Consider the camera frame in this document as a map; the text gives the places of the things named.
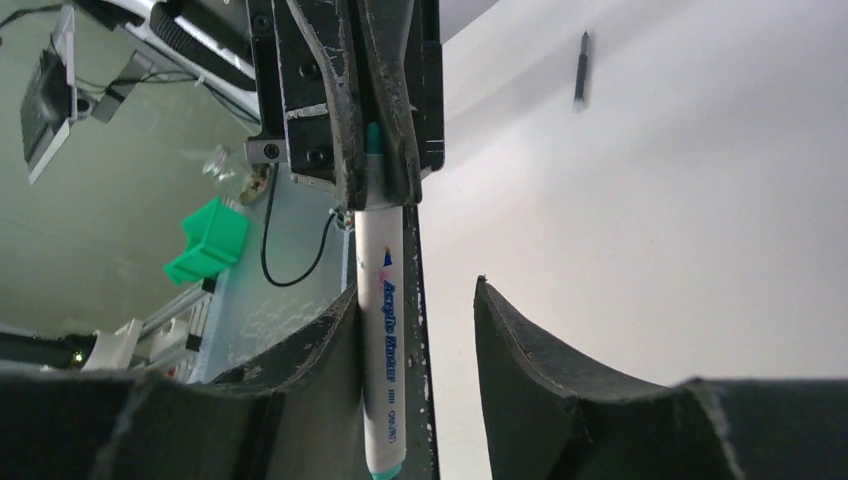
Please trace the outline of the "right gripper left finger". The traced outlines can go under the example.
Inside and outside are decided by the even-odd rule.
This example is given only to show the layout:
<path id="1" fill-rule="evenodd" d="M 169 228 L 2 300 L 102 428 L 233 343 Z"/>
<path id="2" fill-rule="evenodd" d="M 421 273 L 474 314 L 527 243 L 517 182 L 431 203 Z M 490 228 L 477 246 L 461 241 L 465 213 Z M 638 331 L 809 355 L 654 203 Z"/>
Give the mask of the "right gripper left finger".
<path id="1" fill-rule="evenodd" d="M 314 321 L 207 384 L 156 371 L 1 377 L 5 479 L 359 479 L 359 314 Z"/>

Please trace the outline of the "grey monitor on stand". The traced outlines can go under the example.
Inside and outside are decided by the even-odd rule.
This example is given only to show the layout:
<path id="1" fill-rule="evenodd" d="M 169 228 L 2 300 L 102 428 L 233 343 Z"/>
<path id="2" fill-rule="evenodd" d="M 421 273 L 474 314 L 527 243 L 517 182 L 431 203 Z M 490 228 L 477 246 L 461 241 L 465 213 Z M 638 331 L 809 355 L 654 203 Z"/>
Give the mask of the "grey monitor on stand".
<path id="1" fill-rule="evenodd" d="M 35 183 L 79 120 L 74 7 L 64 5 L 41 51 L 20 107 L 28 180 Z"/>

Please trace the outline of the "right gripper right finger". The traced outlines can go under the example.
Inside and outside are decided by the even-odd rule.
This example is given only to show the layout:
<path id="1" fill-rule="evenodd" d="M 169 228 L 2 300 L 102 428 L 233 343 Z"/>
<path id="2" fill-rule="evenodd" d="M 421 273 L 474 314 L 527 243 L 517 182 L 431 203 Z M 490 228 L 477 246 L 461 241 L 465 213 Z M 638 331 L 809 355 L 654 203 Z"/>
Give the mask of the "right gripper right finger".
<path id="1" fill-rule="evenodd" d="M 475 286 L 480 396 L 496 479 L 843 479 L 843 379 L 701 379 L 615 370 Z"/>

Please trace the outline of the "glass jar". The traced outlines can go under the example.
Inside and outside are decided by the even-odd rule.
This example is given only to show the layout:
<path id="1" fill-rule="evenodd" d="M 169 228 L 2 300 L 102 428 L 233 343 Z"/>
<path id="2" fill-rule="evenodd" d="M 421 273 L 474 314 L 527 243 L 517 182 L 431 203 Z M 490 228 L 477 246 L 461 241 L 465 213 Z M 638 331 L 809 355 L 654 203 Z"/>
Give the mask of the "glass jar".
<path id="1" fill-rule="evenodd" d="M 219 192 L 241 205 L 256 202 L 269 184 L 268 164 L 249 164 L 242 150 L 219 145 L 206 158 L 202 173 Z"/>

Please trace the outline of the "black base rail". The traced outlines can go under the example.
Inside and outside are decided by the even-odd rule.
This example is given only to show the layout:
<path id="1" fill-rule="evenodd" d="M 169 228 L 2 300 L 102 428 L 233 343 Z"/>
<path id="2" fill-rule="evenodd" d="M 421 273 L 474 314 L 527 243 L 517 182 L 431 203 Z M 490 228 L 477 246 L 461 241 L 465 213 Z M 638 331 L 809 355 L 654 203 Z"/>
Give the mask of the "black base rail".
<path id="1" fill-rule="evenodd" d="M 403 208 L 406 458 L 394 479 L 440 476 L 418 211 Z"/>

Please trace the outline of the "blue black pen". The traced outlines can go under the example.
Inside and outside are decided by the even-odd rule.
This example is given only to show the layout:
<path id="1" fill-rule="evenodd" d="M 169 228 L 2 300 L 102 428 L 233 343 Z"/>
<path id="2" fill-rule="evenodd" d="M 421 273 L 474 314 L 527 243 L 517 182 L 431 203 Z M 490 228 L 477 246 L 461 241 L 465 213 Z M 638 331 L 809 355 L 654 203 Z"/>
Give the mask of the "blue black pen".
<path id="1" fill-rule="evenodd" d="M 585 90 L 588 76 L 589 47 L 590 34 L 588 31 L 584 31 L 581 36 L 580 52 L 578 56 L 573 97 L 573 108 L 574 111 L 577 113 L 581 112 L 585 106 Z"/>

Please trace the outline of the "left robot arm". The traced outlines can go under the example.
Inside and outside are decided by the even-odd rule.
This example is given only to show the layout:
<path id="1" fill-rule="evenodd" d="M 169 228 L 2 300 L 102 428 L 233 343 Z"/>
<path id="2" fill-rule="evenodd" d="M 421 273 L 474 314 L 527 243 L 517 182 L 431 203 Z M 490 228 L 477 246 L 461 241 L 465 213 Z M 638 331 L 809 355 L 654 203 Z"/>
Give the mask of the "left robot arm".
<path id="1" fill-rule="evenodd" d="M 435 1 L 83 1 L 155 62 L 255 116 L 252 163 L 348 210 L 414 205 L 445 161 Z"/>

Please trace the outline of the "green plastic bin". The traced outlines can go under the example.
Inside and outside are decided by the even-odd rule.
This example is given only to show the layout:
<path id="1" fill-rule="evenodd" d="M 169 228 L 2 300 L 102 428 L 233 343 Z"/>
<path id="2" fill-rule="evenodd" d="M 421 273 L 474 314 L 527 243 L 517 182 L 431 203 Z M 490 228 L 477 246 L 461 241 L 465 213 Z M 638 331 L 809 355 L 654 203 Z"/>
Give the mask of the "green plastic bin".
<path id="1" fill-rule="evenodd" d="M 179 285 L 213 278 L 237 264 L 244 251 L 250 221 L 243 213 L 216 197 L 180 224 L 186 237 L 181 254 L 164 266 L 169 279 Z"/>

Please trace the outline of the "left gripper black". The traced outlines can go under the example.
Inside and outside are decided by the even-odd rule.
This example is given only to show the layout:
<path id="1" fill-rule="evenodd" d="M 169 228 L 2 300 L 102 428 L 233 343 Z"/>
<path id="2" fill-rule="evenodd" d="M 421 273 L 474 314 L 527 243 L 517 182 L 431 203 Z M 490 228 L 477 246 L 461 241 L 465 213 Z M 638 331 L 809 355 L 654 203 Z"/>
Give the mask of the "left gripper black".
<path id="1" fill-rule="evenodd" d="M 443 58 L 435 1 L 250 1 L 261 132 L 253 163 L 366 206 L 365 136 L 381 127 L 388 200 L 421 201 L 444 166 Z"/>

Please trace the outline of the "white pen teal end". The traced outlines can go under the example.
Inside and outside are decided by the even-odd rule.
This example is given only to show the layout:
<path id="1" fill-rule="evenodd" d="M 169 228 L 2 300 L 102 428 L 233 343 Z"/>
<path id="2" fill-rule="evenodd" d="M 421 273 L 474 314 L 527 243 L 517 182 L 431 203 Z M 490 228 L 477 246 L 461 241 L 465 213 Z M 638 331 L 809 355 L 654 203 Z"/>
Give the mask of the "white pen teal end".
<path id="1" fill-rule="evenodd" d="M 381 128 L 365 136 L 367 200 L 354 213 L 362 313 L 364 449 L 374 479 L 394 479 L 406 458 L 403 208 L 387 199 Z"/>

